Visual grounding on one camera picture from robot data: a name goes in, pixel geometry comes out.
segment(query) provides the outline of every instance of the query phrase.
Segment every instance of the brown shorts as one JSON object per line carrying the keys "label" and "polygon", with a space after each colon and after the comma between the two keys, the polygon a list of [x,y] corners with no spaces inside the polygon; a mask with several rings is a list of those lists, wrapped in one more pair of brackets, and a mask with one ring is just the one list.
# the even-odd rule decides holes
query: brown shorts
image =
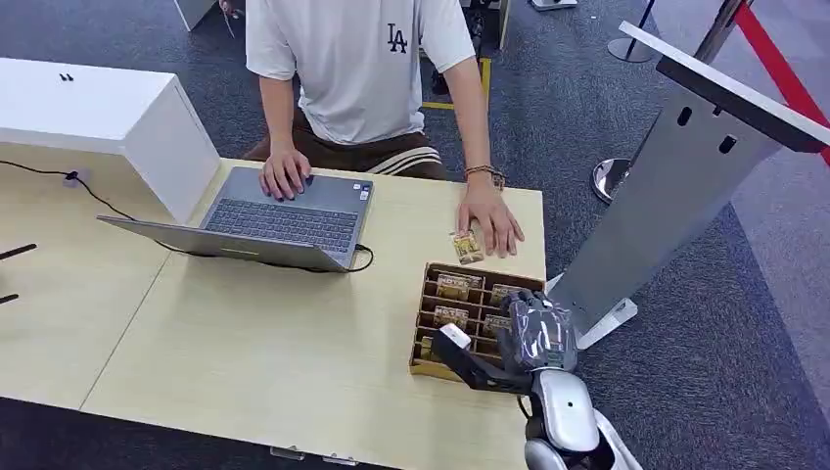
{"label": "brown shorts", "polygon": [[[317,137],[305,114],[296,109],[293,137],[294,146],[308,158],[312,167],[446,179],[446,169],[438,151],[430,146],[430,139],[421,132],[368,144],[341,145]],[[268,158],[269,147],[266,135],[245,155],[245,159],[264,162]]]}

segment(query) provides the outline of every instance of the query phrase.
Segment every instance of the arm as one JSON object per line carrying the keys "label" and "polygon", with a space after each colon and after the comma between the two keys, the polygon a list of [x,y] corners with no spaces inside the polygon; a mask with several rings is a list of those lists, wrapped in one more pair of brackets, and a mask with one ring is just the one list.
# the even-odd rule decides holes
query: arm
{"label": "arm", "polygon": [[294,88],[290,80],[259,78],[259,91],[262,93],[262,109],[268,123],[271,147],[294,148],[291,128],[294,122]]}
{"label": "arm", "polygon": [[277,200],[293,199],[295,191],[303,192],[302,182],[311,174],[308,159],[294,148],[294,87],[290,79],[260,76],[259,90],[271,140],[271,155],[262,166],[259,186]]}
{"label": "arm", "polygon": [[[490,165],[487,103],[476,59],[469,57],[443,75],[455,106],[467,168]],[[477,171],[467,176],[467,193],[458,207],[459,232],[470,229],[471,217],[482,226],[488,255],[492,255],[494,250],[498,250],[503,258],[507,253],[515,255],[516,241],[525,240],[522,228],[502,201],[488,171]]]}
{"label": "arm", "polygon": [[[458,0],[429,0],[421,2],[420,7],[421,46],[449,85],[467,168],[489,165],[487,103],[461,5]],[[514,255],[516,241],[525,240],[487,171],[471,173],[467,178],[467,192],[458,206],[459,232],[470,229],[471,218],[482,226],[488,255],[495,250],[501,257],[508,252]]]}
{"label": "arm", "polygon": [[479,78],[479,67],[469,57],[443,73],[455,107],[455,119],[461,132],[461,145],[467,168],[490,165],[490,137],[487,128],[487,104]]}
{"label": "arm", "polygon": [[308,159],[294,148],[294,88],[297,59],[280,29],[279,12],[266,0],[248,0],[245,49],[248,70],[259,75],[262,108],[271,140],[271,155],[262,166],[262,192],[277,200],[302,192],[311,173]]}

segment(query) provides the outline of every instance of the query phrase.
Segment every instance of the light wooden table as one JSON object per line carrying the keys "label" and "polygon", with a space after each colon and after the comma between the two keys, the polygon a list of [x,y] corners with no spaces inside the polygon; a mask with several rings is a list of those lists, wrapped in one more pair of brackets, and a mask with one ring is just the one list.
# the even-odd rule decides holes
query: light wooden table
{"label": "light wooden table", "polygon": [[[38,169],[94,168],[87,182],[117,208],[169,221],[120,156],[0,144],[0,160]],[[0,164],[0,252],[36,243],[0,261],[0,396],[80,408],[167,250],[95,220],[112,214],[59,175]]]}
{"label": "light wooden table", "polygon": [[[231,165],[253,164],[223,161],[197,213]],[[82,411],[407,469],[521,468],[513,397],[408,372],[424,266],[457,263],[448,233],[463,185],[355,176],[375,182],[369,269],[173,254]],[[476,267],[544,279],[541,194],[504,198],[527,241]]]}

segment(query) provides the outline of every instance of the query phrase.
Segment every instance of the laptop lid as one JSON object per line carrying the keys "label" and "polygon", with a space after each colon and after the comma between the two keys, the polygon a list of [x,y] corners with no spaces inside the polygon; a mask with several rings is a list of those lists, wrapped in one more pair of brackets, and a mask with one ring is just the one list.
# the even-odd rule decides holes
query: laptop lid
{"label": "laptop lid", "polygon": [[128,220],[99,215],[99,220],[195,255],[248,259],[280,266],[346,272],[319,248],[292,242],[257,240],[245,236],[209,232],[200,228]]}

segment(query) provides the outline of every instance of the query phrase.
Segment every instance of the bracelet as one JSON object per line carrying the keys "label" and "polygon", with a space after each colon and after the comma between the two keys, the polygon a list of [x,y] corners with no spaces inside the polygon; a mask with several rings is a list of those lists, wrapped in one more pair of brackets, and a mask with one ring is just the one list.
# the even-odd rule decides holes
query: bracelet
{"label": "bracelet", "polygon": [[493,184],[495,185],[496,189],[498,189],[499,191],[504,190],[504,183],[507,181],[507,179],[504,177],[504,173],[502,173],[501,171],[495,169],[490,164],[480,164],[478,166],[471,166],[471,167],[465,169],[464,170],[464,178],[466,179],[471,174],[477,173],[479,171],[486,171],[486,172],[490,173],[490,175],[492,175]]}

